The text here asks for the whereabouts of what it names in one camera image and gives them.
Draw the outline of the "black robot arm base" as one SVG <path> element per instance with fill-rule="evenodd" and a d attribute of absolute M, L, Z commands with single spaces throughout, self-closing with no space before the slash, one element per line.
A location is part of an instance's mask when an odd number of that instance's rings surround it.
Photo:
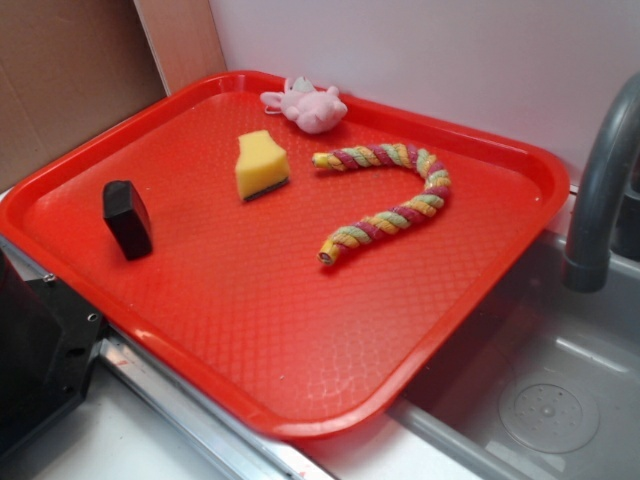
<path fill-rule="evenodd" d="M 1 459 L 86 398 L 106 321 L 61 280 L 25 280 L 1 256 Z"/>

